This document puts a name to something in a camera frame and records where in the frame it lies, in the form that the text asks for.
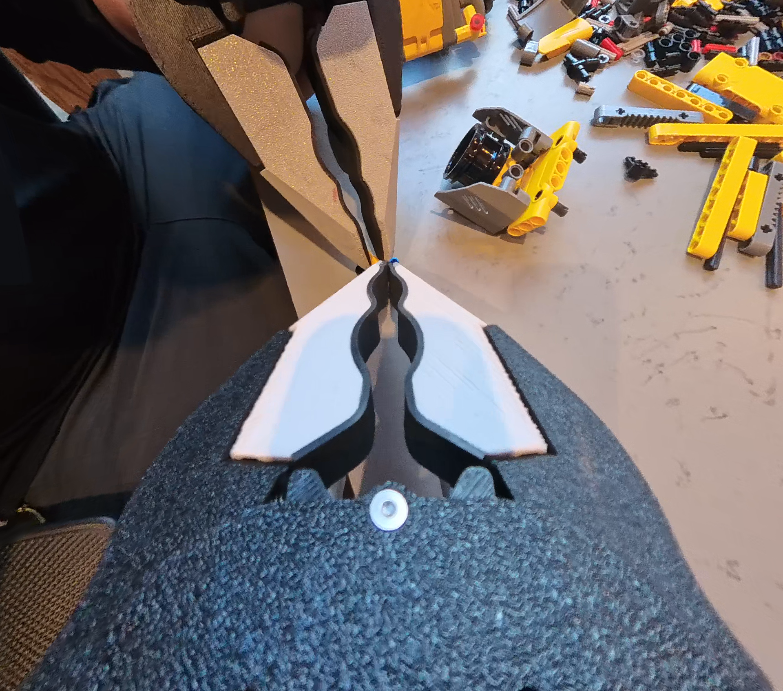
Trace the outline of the person's legs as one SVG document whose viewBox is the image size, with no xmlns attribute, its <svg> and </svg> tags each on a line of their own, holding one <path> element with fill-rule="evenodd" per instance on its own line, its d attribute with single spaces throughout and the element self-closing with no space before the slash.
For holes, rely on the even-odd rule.
<svg viewBox="0 0 783 691">
<path fill-rule="evenodd" d="M 186 418 L 296 313 L 251 168 L 162 76 L 100 86 L 75 117 L 122 175 L 139 246 L 116 344 L 25 500 L 94 512 L 135 489 Z"/>
</svg>

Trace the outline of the pile of yellow beams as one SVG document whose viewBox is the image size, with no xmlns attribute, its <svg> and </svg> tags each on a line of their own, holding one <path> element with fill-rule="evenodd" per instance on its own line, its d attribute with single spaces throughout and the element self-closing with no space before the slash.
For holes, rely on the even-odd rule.
<svg viewBox="0 0 783 691">
<path fill-rule="evenodd" d="M 577 56 L 577 44 L 588 41 L 587 18 L 574 18 L 558 26 L 549 38 L 540 39 L 539 52 L 567 49 L 562 54 L 567 76 L 578 88 L 591 88 L 592 61 L 597 68 L 612 41 L 604 37 L 599 56 Z M 686 253 L 708 264 L 719 265 L 723 245 L 728 239 L 739 243 L 739 251 L 750 257 L 768 260 L 766 285 L 781 287 L 781 79 L 767 70 L 749 65 L 746 57 L 720 52 L 696 74 L 689 87 L 664 77 L 674 68 L 639 68 L 626 85 L 626 92 L 644 99 L 656 109 L 681 109 L 703 113 L 704 124 L 663 123 L 648 129 L 650 146 L 693 148 L 718 164 L 710 175 L 698 215 L 692 227 Z M 739 103 L 749 116 L 737 119 L 727 104 Z M 766 169 L 754 168 L 756 158 L 768 158 Z"/>
</svg>

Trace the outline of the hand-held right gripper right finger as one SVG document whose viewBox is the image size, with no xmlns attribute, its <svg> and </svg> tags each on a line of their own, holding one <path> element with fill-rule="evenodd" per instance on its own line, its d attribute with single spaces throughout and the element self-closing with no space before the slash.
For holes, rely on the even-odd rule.
<svg viewBox="0 0 783 691">
<path fill-rule="evenodd" d="M 398 262 L 391 264 L 398 342 L 410 360 L 406 407 L 424 430 L 477 456 L 547 452 L 484 322 Z"/>
</svg>

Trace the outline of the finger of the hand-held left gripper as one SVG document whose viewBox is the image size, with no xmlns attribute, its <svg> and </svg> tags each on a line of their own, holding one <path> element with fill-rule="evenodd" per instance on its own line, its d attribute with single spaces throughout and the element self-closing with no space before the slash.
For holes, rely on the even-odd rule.
<svg viewBox="0 0 783 691">
<path fill-rule="evenodd" d="M 314 41 L 327 112 L 347 137 L 347 172 L 376 255 L 396 241 L 399 121 L 367 1 L 335 5 Z"/>
<path fill-rule="evenodd" d="M 343 255 L 368 267 L 356 222 L 316 154 L 312 121 L 284 60 L 235 35 L 199 54 L 260 158 L 262 176 Z"/>
</svg>

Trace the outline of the dark gear rack piece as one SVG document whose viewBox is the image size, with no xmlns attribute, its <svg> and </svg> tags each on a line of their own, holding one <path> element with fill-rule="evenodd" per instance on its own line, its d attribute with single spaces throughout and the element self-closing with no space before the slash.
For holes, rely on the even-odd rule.
<svg viewBox="0 0 783 691">
<path fill-rule="evenodd" d="M 649 128 L 656 124 L 704 124 L 703 113 L 681 109 L 599 106 L 591 125 L 598 128 Z"/>
</svg>

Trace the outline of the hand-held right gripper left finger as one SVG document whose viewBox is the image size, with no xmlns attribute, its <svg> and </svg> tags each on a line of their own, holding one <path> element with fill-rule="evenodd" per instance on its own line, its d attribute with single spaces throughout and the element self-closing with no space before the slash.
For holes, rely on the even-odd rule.
<svg viewBox="0 0 783 691">
<path fill-rule="evenodd" d="M 290 327 L 231 459 L 298 461 L 357 427 L 371 409 L 367 361 L 380 340 L 387 267 L 377 262 Z"/>
</svg>

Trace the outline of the yellow grey wheel assembly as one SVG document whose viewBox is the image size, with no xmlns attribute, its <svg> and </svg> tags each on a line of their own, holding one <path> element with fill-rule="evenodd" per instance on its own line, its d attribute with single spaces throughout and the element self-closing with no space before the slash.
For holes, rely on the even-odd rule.
<svg viewBox="0 0 783 691">
<path fill-rule="evenodd" d="M 436 199 L 492 236 L 522 237 L 551 214 L 565 216 L 558 194 L 572 163 L 586 158 L 577 142 L 580 124 L 569 120 L 548 135 L 504 108 L 476 109 L 473 117 Z"/>
</svg>

